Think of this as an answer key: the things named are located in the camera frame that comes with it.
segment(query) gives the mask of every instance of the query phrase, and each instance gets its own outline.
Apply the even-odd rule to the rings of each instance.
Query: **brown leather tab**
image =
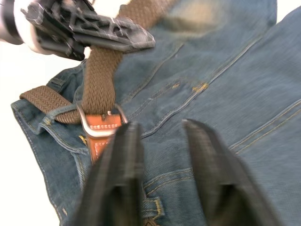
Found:
[[[87,122],[93,130],[115,129],[121,126],[121,117],[119,114],[107,115],[103,120],[101,115],[86,115]],[[103,153],[104,148],[109,143],[110,137],[92,138],[87,136],[88,146],[90,148],[92,163]]]

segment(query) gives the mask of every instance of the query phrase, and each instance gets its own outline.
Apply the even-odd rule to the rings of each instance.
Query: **robotic arm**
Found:
[[[92,45],[122,52],[155,46],[140,25],[98,15],[88,0],[0,0],[0,40],[79,61]]]

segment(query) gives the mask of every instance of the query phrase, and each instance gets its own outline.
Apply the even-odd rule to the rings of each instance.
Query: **white background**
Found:
[[[129,0],[96,0],[99,14],[115,16]],[[301,5],[278,0],[277,21]],[[31,52],[27,46],[0,42],[0,225],[56,226],[58,217],[48,200],[42,173],[13,117],[10,104],[22,92],[45,85],[77,61]]]

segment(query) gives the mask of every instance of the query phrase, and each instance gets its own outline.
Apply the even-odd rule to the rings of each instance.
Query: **silver metal buckle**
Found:
[[[118,104],[114,105],[115,108],[119,111],[119,114],[121,116],[121,119],[123,121],[123,123],[127,123],[127,118],[126,115],[124,114],[123,110],[121,109],[121,107]],[[79,111],[79,115],[80,115],[80,120],[81,120],[81,124],[83,126],[84,132],[92,138],[100,138],[100,137],[109,137],[113,134],[115,134],[117,128],[115,129],[106,129],[106,130],[94,130],[91,129],[87,120],[86,120],[86,115],[84,113],[84,110],[81,106],[81,102],[79,101],[77,103],[77,109]]]

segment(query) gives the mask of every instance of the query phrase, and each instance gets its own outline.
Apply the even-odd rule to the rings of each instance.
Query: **jeans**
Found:
[[[206,225],[181,120],[219,132],[286,226],[301,222],[301,8],[276,24],[276,0],[181,0],[150,29],[156,47],[127,54],[116,102],[143,128],[143,217],[161,226]],[[61,225],[78,205],[91,167],[81,125],[54,120],[76,108],[83,61],[47,84],[72,106],[45,115],[12,104]]]

